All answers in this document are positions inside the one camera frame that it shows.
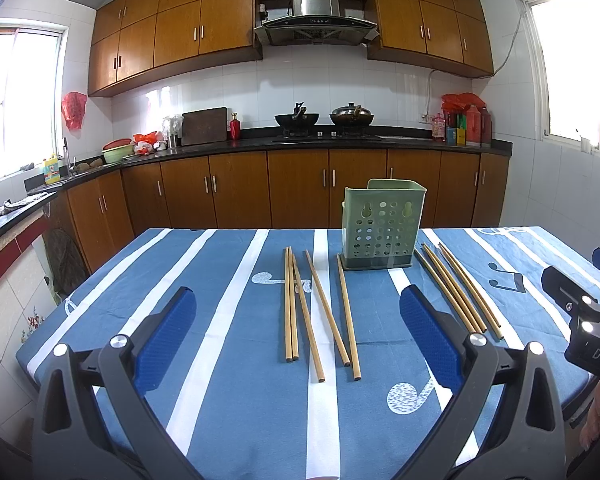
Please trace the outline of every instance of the black music note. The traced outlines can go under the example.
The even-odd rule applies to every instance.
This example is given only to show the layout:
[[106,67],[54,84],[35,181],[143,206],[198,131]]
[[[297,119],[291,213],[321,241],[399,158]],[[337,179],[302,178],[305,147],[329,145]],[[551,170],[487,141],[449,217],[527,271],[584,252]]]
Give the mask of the black music note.
[[489,280],[489,285],[494,286],[495,288],[503,288],[505,290],[513,290],[514,292],[522,292],[523,294],[526,294],[525,283],[524,283],[522,274],[520,274],[519,272],[510,272],[509,270],[499,269],[498,266],[496,264],[494,264],[493,262],[489,262],[489,267],[492,270],[495,270],[496,272],[504,272],[505,274],[513,274],[513,283],[514,283],[514,285],[516,285],[516,288],[510,288],[508,286],[498,285],[497,280]]

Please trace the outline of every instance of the striped tablecloth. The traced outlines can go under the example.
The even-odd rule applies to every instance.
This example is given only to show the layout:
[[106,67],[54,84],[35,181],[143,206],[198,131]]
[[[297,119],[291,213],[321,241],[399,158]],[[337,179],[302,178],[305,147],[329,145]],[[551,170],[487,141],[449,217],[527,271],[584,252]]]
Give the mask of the striped tablecloth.
[[[542,292],[554,265],[600,301],[600,272],[541,228],[423,229],[441,240],[493,299],[499,345],[540,341],[563,405],[589,380],[565,361],[568,318]],[[335,255],[339,230],[151,229],[99,269],[21,347],[17,359],[40,382],[58,342],[74,351],[131,334],[180,286],[194,291],[196,319],[158,389],[146,394],[177,446],[211,480],[389,479],[418,447],[451,393],[439,386],[398,311],[410,283],[444,312],[450,305],[426,270],[347,272],[362,380],[354,382],[333,339],[302,252],[308,249],[343,335]],[[297,255],[326,375],[318,383],[299,317],[300,360],[283,338],[283,248]],[[493,388],[460,460],[475,455],[498,402]],[[128,442],[101,388],[96,398],[113,439]]]

